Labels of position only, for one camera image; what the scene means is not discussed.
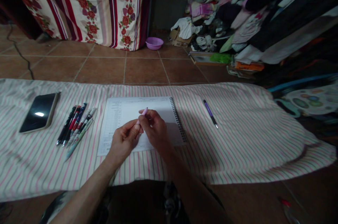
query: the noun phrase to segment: purple pen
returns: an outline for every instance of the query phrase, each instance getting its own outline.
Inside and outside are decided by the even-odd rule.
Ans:
[[[216,120],[215,120],[214,116],[213,116],[212,113],[211,113],[211,110],[210,110],[210,108],[209,108],[209,105],[208,105],[207,101],[203,100],[203,102],[204,102],[204,105],[205,105],[205,107],[207,108],[207,110],[208,110],[208,112],[209,112],[209,115],[210,115],[210,118],[211,118],[212,122],[214,123],[214,125],[215,125],[216,128],[218,129]]]

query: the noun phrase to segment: wall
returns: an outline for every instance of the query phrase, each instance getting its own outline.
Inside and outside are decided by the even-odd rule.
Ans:
[[[184,15],[187,0],[152,0],[150,29],[169,30]]]

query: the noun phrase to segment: floral curtain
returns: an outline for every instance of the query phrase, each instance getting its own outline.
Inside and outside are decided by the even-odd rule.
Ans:
[[[23,0],[53,38],[139,49],[146,38],[150,0]]]

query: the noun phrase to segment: smartphone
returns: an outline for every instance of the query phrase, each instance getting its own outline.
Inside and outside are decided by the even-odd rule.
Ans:
[[[20,127],[19,133],[30,133],[48,128],[61,92],[37,96]]]

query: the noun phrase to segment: phone screen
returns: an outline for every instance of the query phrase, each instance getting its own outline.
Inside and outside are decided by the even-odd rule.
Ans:
[[[42,95],[37,96],[34,99],[31,109],[19,130],[20,133],[40,129],[46,126],[55,95],[56,93]]]

